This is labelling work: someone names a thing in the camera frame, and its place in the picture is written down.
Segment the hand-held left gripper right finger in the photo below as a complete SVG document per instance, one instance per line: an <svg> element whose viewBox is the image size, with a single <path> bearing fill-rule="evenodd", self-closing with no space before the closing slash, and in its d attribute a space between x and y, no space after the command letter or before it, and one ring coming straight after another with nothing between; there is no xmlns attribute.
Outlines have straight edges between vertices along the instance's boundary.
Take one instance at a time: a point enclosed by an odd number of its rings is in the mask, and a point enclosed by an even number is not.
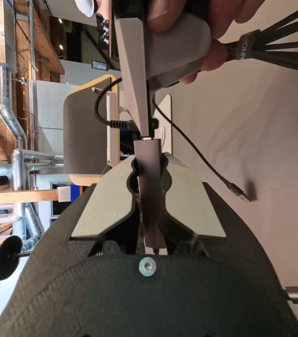
<svg viewBox="0 0 298 337"><path fill-rule="evenodd" d="M200 237L226 238L202 181L172 154L164 155L161 186L167 216Z"/></svg>

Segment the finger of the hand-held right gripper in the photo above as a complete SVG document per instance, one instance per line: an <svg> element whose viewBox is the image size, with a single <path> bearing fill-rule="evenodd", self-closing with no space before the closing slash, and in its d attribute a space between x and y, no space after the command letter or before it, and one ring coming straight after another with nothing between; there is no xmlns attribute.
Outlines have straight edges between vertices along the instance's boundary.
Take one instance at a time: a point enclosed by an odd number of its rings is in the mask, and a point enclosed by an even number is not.
<svg viewBox="0 0 298 337"><path fill-rule="evenodd" d="M114 18L126 107L143 138L155 136L150 106L157 74L147 71L145 33L139 18Z"/></svg>

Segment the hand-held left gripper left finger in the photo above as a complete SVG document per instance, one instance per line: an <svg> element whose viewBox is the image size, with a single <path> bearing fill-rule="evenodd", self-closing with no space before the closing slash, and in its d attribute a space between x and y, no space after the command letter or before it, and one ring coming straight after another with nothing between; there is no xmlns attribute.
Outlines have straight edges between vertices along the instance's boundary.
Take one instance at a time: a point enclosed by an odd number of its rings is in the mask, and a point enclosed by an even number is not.
<svg viewBox="0 0 298 337"><path fill-rule="evenodd" d="M134 162L135 155L130 155L96 184L71 239L101 239L119 226L127 239L138 239L139 219L128 221L137 206L131 187L131 179L137 181Z"/></svg>

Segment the grey lettered USB hub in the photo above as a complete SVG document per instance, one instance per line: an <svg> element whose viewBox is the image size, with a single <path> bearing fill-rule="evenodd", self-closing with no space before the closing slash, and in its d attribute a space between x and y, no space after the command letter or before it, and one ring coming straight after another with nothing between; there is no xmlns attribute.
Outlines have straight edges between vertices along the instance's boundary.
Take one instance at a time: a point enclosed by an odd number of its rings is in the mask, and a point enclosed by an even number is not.
<svg viewBox="0 0 298 337"><path fill-rule="evenodd" d="M161 163L162 152L159 139L134 141L138 165L138 187L145 227L144 242L154 255L166 248L164 236L159 229L162 215Z"/></svg>

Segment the wooden framed dark board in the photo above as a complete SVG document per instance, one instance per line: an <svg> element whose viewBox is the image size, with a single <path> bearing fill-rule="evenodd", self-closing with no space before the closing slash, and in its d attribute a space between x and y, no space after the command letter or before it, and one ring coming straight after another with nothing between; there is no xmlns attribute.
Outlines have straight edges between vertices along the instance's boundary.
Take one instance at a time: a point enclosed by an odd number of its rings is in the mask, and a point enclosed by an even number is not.
<svg viewBox="0 0 298 337"><path fill-rule="evenodd" d="M98 183L104 174L118 165L120 131L109 130L94 115L99 93L115 81L107 74L76 88L63 106L64 172L75 185Z"/></svg>

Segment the silver metal pipe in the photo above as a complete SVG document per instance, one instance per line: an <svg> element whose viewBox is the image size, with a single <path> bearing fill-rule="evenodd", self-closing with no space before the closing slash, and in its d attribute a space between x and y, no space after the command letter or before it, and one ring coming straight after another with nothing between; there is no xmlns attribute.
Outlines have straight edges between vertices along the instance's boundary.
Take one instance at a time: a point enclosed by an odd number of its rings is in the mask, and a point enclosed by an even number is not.
<svg viewBox="0 0 298 337"><path fill-rule="evenodd" d="M32 150L16 149L11 164L0 164L0 177L8 177L13 191L29 188L29 172L62 168L64 156Z"/></svg>

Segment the black pole stand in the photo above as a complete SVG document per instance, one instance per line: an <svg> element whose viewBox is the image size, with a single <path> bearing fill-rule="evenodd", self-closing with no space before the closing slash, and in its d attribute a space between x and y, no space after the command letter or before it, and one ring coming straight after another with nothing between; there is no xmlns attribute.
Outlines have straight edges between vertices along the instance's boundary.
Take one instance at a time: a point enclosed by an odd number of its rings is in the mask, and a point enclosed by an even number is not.
<svg viewBox="0 0 298 337"><path fill-rule="evenodd" d="M0 245L0 281L10 278L19 266L20 258L28 257L32 248L24 247L19 236L10 236Z"/></svg>

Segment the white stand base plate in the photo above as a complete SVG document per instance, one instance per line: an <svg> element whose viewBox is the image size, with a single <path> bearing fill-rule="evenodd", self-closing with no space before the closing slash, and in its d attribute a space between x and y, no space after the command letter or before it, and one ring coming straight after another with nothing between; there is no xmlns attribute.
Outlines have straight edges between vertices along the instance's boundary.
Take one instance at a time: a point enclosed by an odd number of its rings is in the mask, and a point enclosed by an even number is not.
<svg viewBox="0 0 298 337"><path fill-rule="evenodd" d="M161 103L158 105L164 115L168 120L172 119L172 98L171 95L167 94ZM154 113L154 118L159 121L159 127L155 130L156 139L161 140L162 153L173 154L172 151L172 126L171 124L160 114L156 109Z"/></svg>

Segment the wooden rail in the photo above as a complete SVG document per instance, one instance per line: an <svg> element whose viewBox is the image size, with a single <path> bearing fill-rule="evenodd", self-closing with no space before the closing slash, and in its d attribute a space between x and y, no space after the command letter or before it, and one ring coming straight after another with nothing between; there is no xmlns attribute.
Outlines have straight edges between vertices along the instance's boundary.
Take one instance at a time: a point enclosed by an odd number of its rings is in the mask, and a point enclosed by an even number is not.
<svg viewBox="0 0 298 337"><path fill-rule="evenodd" d="M39 201L58 200L58 191L56 189L0 192L0 204L32 203Z"/></svg>

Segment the silver air duct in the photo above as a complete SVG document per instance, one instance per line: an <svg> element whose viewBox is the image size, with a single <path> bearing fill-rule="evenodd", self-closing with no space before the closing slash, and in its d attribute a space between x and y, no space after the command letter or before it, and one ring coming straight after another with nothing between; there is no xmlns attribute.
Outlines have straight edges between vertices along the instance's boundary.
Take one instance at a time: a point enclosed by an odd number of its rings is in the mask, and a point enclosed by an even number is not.
<svg viewBox="0 0 298 337"><path fill-rule="evenodd" d="M12 72L5 65L0 65L0 117L12 134L15 149L27 149L27 137L13 112Z"/></svg>

